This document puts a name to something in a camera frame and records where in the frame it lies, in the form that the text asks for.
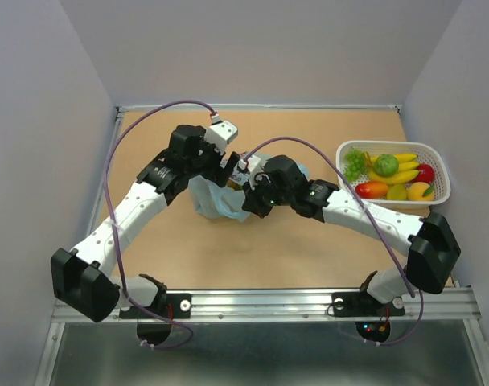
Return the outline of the blue plastic bag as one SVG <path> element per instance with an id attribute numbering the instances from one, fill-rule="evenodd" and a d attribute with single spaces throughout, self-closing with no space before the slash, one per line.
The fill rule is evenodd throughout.
<path id="1" fill-rule="evenodd" d="M 234 168 L 227 184 L 219 187 L 202 176 L 196 176 L 188 183 L 188 192 L 195 211 L 211 220 L 227 217 L 244 222 L 252 212 L 245 211 L 243 185 L 248 181 L 247 174 Z"/>

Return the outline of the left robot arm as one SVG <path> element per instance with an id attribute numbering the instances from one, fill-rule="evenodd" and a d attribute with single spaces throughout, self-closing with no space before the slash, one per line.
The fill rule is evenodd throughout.
<path id="1" fill-rule="evenodd" d="M 226 184 L 240 156 L 232 153 L 225 160 L 225 151 L 237 136 L 238 128 L 230 121 L 208 128 L 177 126 L 168 147 L 137 175 L 107 219 L 71 249 L 59 248 L 52 255 L 55 297 L 93 322 L 128 306 L 123 282 L 110 278 L 122 261 L 122 253 L 194 177 L 201 176 L 219 187 Z"/>

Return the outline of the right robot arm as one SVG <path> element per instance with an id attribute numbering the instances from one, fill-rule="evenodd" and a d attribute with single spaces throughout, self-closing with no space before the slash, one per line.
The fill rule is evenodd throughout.
<path id="1" fill-rule="evenodd" d="M 375 271 L 360 289 L 338 302 L 338 313 L 375 314 L 393 299 L 414 290 L 441 293 L 461 250 L 446 218 L 403 214 L 361 203 L 345 189 L 321 179 L 308 179 L 285 155 L 263 160 L 251 156 L 238 163 L 246 174 L 243 210 L 261 218 L 275 206 L 287 206 L 301 217 L 339 225 L 380 240 L 405 257 L 394 269 Z"/>

